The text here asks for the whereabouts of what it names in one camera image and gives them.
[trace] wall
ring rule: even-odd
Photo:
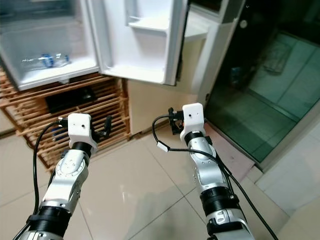
[[[316,117],[275,157],[276,164],[256,183],[288,215],[320,197],[319,104],[314,109]]]
[[[203,45],[204,40],[184,43],[183,69],[176,86],[128,81],[131,134],[151,127],[152,121],[168,113],[170,107],[179,110],[182,105],[196,101],[197,96],[191,93],[191,87]]]
[[[0,135],[1,135],[1,133],[8,132],[13,129],[14,129],[14,126],[11,124],[11,122],[7,119],[7,117],[0,110]]]

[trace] tiled floor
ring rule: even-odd
[[[249,88],[302,118],[319,99],[320,48],[283,33],[275,41],[291,47],[283,71],[269,74],[262,65]]]
[[[205,117],[262,162],[296,122],[247,92],[216,86]]]
[[[320,236],[320,197],[299,208],[279,233],[283,240],[317,240]]]
[[[168,129],[158,131],[170,146],[185,147]],[[244,156],[215,138],[221,157],[229,159],[235,176]],[[9,240],[24,225],[34,204],[32,152],[22,138],[0,140],[0,239]],[[49,175],[39,167],[40,195]],[[241,184],[275,232],[289,217],[254,182],[261,173],[253,168]],[[270,240],[239,190],[240,205],[257,240]],[[132,140],[92,158],[89,176],[71,218],[65,240],[207,239],[201,201],[192,181],[190,159],[183,153],[165,153],[151,135]]]

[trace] plastic bottle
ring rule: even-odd
[[[26,57],[21,61],[22,68],[25,71],[60,68],[70,63],[69,55],[63,53],[56,53],[54,55],[44,53],[41,56]]]

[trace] bathroom floor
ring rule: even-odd
[[[289,49],[280,72],[267,71],[266,64],[277,59],[266,58],[241,89],[228,79],[215,84],[205,109],[205,117],[259,163],[313,107],[320,91],[320,48],[285,33],[273,44]],[[273,51],[279,58],[281,49]]]
[[[253,163],[214,130],[208,129],[217,152],[278,233],[289,220],[254,182],[262,175]],[[184,148],[170,129],[158,130],[169,146]],[[0,239],[9,240],[24,226],[34,205],[32,150],[21,137],[0,140]],[[151,134],[94,156],[65,240],[207,239],[205,215],[192,180],[187,153],[166,153]],[[38,164],[40,198],[49,180]],[[235,188],[257,240],[271,237]]]

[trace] glass panel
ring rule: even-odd
[[[247,78],[243,67],[222,67],[205,110],[211,123],[258,162],[320,98],[318,45],[280,32],[260,56],[257,71]]]

